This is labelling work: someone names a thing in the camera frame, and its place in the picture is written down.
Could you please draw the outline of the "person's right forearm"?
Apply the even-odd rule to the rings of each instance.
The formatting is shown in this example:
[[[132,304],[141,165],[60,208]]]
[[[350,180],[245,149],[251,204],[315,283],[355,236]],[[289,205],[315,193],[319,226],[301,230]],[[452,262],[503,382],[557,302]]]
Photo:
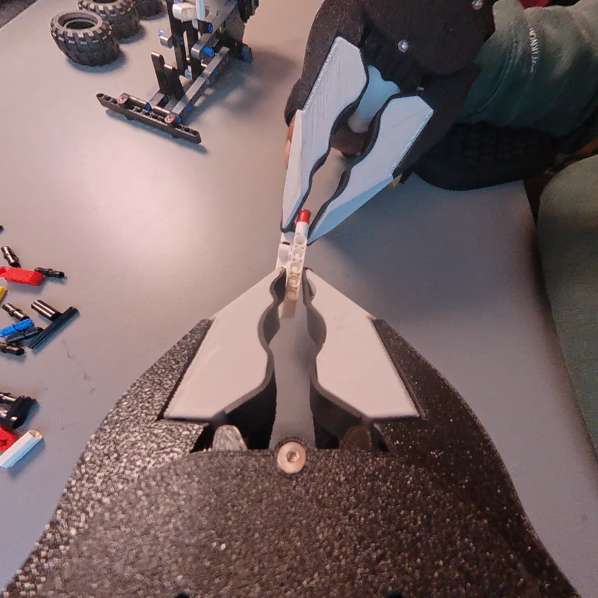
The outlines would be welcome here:
[[[460,123],[529,128],[575,151],[597,137],[597,1],[524,9],[493,6]]]

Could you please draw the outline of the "person's green sweatshirt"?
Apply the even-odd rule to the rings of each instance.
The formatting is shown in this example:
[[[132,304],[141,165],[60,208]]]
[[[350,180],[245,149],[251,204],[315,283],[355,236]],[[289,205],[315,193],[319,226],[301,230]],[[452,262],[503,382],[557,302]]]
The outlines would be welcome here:
[[[597,451],[597,156],[545,187],[536,234],[564,360]]]

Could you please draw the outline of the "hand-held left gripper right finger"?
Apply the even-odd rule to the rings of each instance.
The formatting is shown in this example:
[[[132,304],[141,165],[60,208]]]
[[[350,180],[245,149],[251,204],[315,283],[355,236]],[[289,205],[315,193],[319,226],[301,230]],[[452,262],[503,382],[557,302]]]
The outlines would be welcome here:
[[[304,304],[316,346],[312,380],[321,394],[367,419],[419,416],[369,312],[310,269]]]

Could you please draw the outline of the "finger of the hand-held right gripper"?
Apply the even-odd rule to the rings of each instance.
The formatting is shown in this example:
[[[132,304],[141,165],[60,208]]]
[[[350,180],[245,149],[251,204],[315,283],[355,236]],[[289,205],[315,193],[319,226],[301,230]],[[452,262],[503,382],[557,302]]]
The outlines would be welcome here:
[[[304,108],[295,113],[282,198],[282,231],[289,231],[295,223],[309,193],[313,173],[330,152],[333,128],[361,99],[368,82],[366,71],[360,50],[337,37]]]
[[[343,172],[334,195],[309,228],[309,244],[349,217],[393,179],[393,173],[427,125],[434,110],[419,96],[392,96],[376,114],[372,137]]]

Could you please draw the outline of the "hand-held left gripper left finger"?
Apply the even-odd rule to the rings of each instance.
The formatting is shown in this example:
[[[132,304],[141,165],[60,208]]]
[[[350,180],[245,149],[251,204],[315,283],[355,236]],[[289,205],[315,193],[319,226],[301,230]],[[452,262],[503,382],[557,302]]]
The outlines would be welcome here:
[[[285,287],[285,271],[275,270],[212,318],[165,418],[220,418],[265,389]]]

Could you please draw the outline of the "white toy panel piece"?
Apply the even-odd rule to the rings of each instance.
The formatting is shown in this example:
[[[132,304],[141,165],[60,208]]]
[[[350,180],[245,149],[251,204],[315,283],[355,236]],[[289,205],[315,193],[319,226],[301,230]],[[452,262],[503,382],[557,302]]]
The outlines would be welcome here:
[[[308,231],[309,224],[296,223],[295,231],[282,233],[280,238],[276,266],[285,267],[287,273],[285,299],[279,306],[280,318],[290,318],[295,314],[300,297]]]

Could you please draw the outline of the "toy truck chassis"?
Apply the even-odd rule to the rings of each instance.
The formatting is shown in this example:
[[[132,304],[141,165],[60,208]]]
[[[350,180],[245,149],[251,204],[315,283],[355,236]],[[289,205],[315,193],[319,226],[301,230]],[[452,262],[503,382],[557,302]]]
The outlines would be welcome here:
[[[252,61],[252,50],[243,42],[244,25],[259,1],[166,1],[166,6],[170,33],[160,30],[160,42],[173,48],[175,64],[152,52],[158,91],[149,100],[126,93],[96,97],[128,120],[199,144],[199,132],[189,128],[185,119],[232,57]]]

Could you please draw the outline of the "black desk mat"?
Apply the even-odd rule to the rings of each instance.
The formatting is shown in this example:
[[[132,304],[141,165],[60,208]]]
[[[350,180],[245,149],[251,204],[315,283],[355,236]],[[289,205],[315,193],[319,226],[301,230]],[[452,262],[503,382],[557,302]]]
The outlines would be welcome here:
[[[1,1],[0,26],[5,26],[35,2],[35,0]]]

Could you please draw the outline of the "pile of small toy bricks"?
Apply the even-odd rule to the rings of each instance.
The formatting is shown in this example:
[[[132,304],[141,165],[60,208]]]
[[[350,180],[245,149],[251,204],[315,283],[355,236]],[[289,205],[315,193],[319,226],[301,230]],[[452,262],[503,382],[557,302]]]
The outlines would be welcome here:
[[[28,287],[39,287],[48,279],[63,280],[64,272],[52,268],[37,267],[33,270],[22,268],[19,258],[9,246],[1,247],[1,255],[6,265],[1,266],[1,279]],[[79,316],[79,310],[70,306],[58,310],[44,300],[34,300],[31,309],[43,318],[47,325],[38,326],[27,313],[14,304],[6,302],[7,289],[1,287],[1,310],[10,318],[11,324],[1,328],[1,355],[22,357],[27,350],[37,351]],[[1,392],[1,468],[15,466],[43,437],[37,430],[18,430],[27,422],[37,401],[27,395],[14,395]]]

